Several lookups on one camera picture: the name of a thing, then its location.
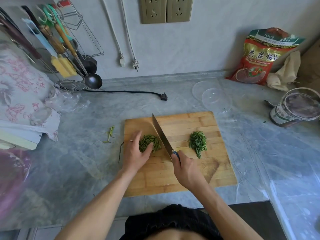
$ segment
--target person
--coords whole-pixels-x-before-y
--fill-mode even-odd
[[[150,157],[153,144],[139,151],[142,131],[132,135],[123,155],[123,166],[116,177],[55,237],[55,240],[104,240],[120,201],[137,171]],[[224,239],[262,240],[207,183],[196,161],[178,151],[172,154],[174,175],[204,206],[206,213],[181,205],[170,205],[154,213],[131,216],[125,223],[123,239],[180,240]]]

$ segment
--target snack bag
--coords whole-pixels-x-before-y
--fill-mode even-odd
[[[244,42],[240,65],[227,79],[265,85],[273,62],[304,40],[279,28],[252,30]]]

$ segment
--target marble countertop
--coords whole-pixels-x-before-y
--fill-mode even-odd
[[[1,230],[66,224],[121,168],[124,121],[130,118],[206,111],[192,96],[199,81],[218,82],[232,99],[230,111],[215,114],[237,185],[216,188],[227,204],[271,200],[289,239],[320,238],[320,125],[302,122],[280,128],[269,119],[263,100],[276,104],[283,92],[241,84],[213,73],[191,73],[104,81],[106,90],[154,91],[168,95],[86,93],[90,106],[64,113],[58,142],[43,136],[30,151],[26,189],[0,222]],[[115,126],[112,144],[105,132]],[[190,192],[123,198],[117,216],[159,210],[169,204],[199,208]]]

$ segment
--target hand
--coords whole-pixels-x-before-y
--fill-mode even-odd
[[[208,183],[200,172],[196,161],[193,158],[188,158],[183,151],[178,151],[178,154],[181,163],[174,153],[171,155],[171,158],[174,175],[179,183],[192,193],[195,189],[199,189],[203,185],[207,185]]]
[[[149,159],[153,148],[153,142],[151,142],[146,150],[142,153],[139,150],[139,140],[142,131],[136,131],[132,134],[130,141],[124,150],[122,171],[128,172],[133,176],[136,175],[137,171],[146,163]]]

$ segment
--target wall socket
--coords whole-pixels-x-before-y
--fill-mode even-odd
[[[188,22],[193,0],[167,0],[167,22]]]
[[[167,0],[140,0],[143,24],[166,22]]]

